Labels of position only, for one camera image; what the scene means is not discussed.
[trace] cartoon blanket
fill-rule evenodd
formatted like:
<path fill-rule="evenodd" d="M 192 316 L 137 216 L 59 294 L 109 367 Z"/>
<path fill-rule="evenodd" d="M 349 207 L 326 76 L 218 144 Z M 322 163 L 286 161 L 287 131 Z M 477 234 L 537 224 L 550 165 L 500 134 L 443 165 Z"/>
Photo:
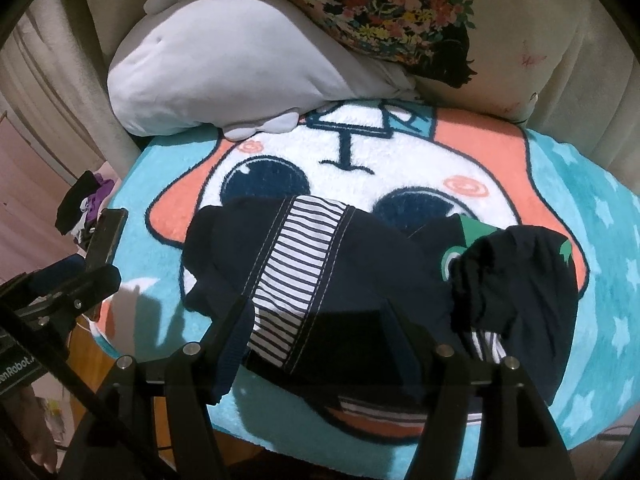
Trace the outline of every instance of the cartoon blanket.
<path fill-rule="evenodd" d="M 298 194 L 333 198 L 403 228 L 460 213 L 500 228 L 536 224 L 565 234 L 581 299 L 550 410 L 567 446 L 640 399 L 640 339 L 630 336 L 640 330 L 638 197 L 569 145 L 407 102 L 335 104 L 307 114 L 291 133 L 240 144 L 212 126 L 158 137 L 111 203 L 127 208 L 129 219 L 114 261 L 123 284 L 92 327 L 101 346 L 150 360 L 199 340 L 210 320 L 180 303 L 193 286 L 180 247 L 194 212 L 241 195 Z M 221 431 L 354 475 L 401 479 L 415 450 L 349 436 L 244 368 L 209 413 Z M 479 426 L 467 428 L 461 478 L 471 475 L 478 435 Z"/>

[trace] screw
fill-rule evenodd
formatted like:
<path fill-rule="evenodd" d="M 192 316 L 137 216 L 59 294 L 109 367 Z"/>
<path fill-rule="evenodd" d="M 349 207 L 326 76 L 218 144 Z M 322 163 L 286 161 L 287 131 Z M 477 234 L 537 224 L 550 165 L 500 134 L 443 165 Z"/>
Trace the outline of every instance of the screw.
<path fill-rule="evenodd" d="M 505 357 L 502 360 L 502 364 L 504 364 L 509 370 L 517 370 L 518 368 L 520 368 L 520 361 L 511 356 Z"/>
<path fill-rule="evenodd" d="M 182 351 L 187 355 L 196 355 L 200 351 L 199 343 L 187 343 L 182 347 Z"/>
<path fill-rule="evenodd" d="M 123 355 L 116 361 L 116 365 L 120 370 L 126 370 L 133 364 L 133 357 L 130 355 Z"/>
<path fill-rule="evenodd" d="M 449 345 L 438 345 L 436 353 L 440 357 L 451 357 L 454 354 L 453 348 Z"/>

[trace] floor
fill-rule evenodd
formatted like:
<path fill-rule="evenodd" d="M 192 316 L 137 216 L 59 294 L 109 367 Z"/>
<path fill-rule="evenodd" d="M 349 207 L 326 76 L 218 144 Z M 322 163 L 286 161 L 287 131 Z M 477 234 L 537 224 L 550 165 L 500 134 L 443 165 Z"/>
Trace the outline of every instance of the floor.
<path fill-rule="evenodd" d="M 82 380 L 96 391 L 108 371 L 113 366 L 113 359 L 107 356 L 95 343 L 94 338 L 85 330 L 76 327 L 69 342 L 69 365 L 80 375 Z M 164 397 L 156 397 L 154 400 L 156 412 L 156 437 L 158 447 L 171 446 L 169 426 L 166 419 L 166 405 Z M 85 409 L 79 401 L 72 398 L 72 412 L 74 423 L 78 426 Z M 262 448 L 236 439 L 225 433 L 215 431 L 216 441 L 225 464 L 230 465 L 249 459 L 260 452 Z M 174 454 L 171 450 L 163 450 L 160 455 L 169 462 L 174 462 Z"/>
<path fill-rule="evenodd" d="M 73 331 L 69 349 L 70 357 L 68 362 L 70 366 L 92 390 L 97 390 L 111 366 L 113 366 L 113 359 L 102 352 L 92 336 L 81 328 L 76 328 Z M 155 409 L 158 447 L 171 446 L 163 398 L 155 399 Z M 77 426 L 84 415 L 84 407 L 73 399 L 72 411 Z M 214 434 L 227 465 L 249 459 L 261 450 L 258 446 L 238 440 L 228 434 L 219 432 L 214 432 Z M 622 443 L 618 442 L 601 442 L 592 439 L 572 450 L 571 458 L 577 480 L 597 480 L 618 453 L 621 446 Z M 171 450 L 161 451 L 160 454 L 173 463 L 174 456 Z"/>

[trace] cartoon ear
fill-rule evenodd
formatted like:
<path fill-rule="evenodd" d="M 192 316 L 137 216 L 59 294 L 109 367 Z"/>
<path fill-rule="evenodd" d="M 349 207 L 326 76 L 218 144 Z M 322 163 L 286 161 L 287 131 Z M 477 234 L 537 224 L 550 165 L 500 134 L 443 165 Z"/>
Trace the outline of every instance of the cartoon ear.
<path fill-rule="evenodd" d="M 513 124 L 462 110 L 438 108 L 434 140 L 471 156 L 500 183 L 523 224 L 562 233 L 573 247 L 578 290 L 587 280 L 587 265 L 571 231 L 544 202 L 529 172 L 524 132 Z"/>
<path fill-rule="evenodd" d="M 146 227 L 155 238 L 177 247 L 184 243 L 202 188 L 211 171 L 234 146 L 226 139 L 220 140 L 207 158 L 169 184 L 151 203 Z"/>

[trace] cartoon eye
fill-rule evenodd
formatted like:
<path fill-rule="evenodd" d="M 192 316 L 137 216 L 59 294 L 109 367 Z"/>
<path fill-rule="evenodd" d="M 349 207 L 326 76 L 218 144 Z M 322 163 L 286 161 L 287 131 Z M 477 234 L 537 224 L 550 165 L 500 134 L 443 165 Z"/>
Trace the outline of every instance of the cartoon eye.
<path fill-rule="evenodd" d="M 309 194 L 305 173 L 275 156 L 256 156 L 237 164 L 226 175 L 220 189 L 222 205 L 238 196 L 284 198 Z"/>
<path fill-rule="evenodd" d="M 378 200 L 371 211 L 377 218 L 411 234 L 430 219 L 455 213 L 476 218 L 462 202 L 429 187 L 396 189 Z"/>
<path fill-rule="evenodd" d="M 447 250 L 442 255 L 442 261 L 440 263 L 440 270 L 442 270 L 442 279 L 444 282 L 449 280 L 450 274 L 450 266 L 453 260 L 462 256 L 462 253 L 465 252 L 466 249 L 464 247 L 455 246 Z"/>

